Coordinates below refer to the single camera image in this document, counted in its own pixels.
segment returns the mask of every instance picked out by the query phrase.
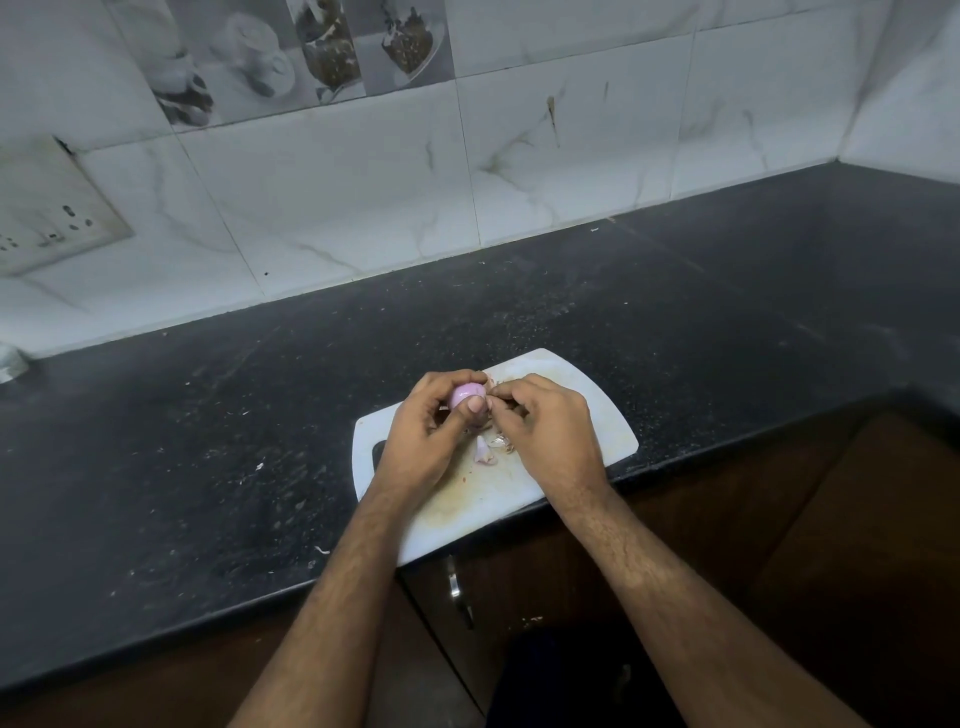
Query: hand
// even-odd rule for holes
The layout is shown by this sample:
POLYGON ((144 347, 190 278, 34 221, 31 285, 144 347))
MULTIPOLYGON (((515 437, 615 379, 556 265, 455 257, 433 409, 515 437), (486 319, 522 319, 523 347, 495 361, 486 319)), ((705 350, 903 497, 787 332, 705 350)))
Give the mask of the hand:
POLYGON ((545 376, 527 375, 494 387, 487 405, 554 507, 569 502, 578 490, 607 484, 587 400, 579 392, 545 376), (504 400, 522 409, 512 409, 504 400))
POLYGON ((442 424, 438 420, 440 405, 454 388, 472 381, 483 384, 487 375, 471 369, 430 372, 417 382, 394 415, 371 490, 376 486, 399 494, 411 507, 420 505, 450 464, 464 431, 488 418, 484 398, 469 397, 442 424))

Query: white cutting board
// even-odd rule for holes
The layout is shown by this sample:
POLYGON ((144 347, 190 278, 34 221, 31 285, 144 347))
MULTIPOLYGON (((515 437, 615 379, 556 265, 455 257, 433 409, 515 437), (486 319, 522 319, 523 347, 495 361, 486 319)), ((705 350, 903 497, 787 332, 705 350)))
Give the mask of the white cutting board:
MULTIPOLYGON (((539 374, 587 398, 605 466, 634 454, 636 436, 611 399, 570 362, 546 349, 484 370, 497 382, 539 374)), ((359 500, 373 480, 373 446, 386 440, 400 402, 357 420, 353 430, 353 487, 359 500)), ((485 433, 488 440, 494 436, 485 433)), ((497 462, 473 461, 474 438, 464 438, 433 495, 414 517, 400 546, 401 565, 472 533, 543 497, 516 452, 495 449, 497 462)))

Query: kitchen wall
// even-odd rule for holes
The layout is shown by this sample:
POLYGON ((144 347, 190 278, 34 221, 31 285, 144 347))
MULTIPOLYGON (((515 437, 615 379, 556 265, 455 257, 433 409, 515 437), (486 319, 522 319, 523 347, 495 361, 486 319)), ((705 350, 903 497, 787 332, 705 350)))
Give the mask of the kitchen wall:
POLYGON ((956 0, 897 0, 841 159, 960 182, 956 0))
POLYGON ((134 230, 0 279, 36 356, 834 159, 890 10, 0 3, 0 143, 54 134, 134 230))

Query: food image on tile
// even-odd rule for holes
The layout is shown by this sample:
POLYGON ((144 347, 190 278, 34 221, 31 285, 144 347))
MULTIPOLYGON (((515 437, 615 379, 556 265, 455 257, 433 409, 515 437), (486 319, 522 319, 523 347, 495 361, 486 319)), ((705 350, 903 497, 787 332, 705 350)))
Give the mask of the food image on tile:
POLYGON ((223 122, 318 104, 284 0, 168 0, 223 122))
POLYGON ((321 104, 366 96, 340 0, 287 0, 321 104))
POLYGON ((107 9, 174 129, 220 123, 213 97, 164 0, 108 0, 107 9))
POLYGON ((345 2, 367 93, 453 78, 443 0, 345 2))

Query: kitchen counter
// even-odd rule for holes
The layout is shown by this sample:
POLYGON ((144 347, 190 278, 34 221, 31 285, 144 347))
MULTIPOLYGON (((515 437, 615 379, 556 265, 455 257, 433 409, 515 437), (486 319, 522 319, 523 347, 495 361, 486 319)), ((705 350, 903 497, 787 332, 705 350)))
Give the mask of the kitchen counter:
POLYGON ((307 589, 353 423, 427 370, 569 360, 640 441, 618 482, 906 381, 960 407, 958 198, 833 164, 35 363, 0 388, 0 689, 307 589))

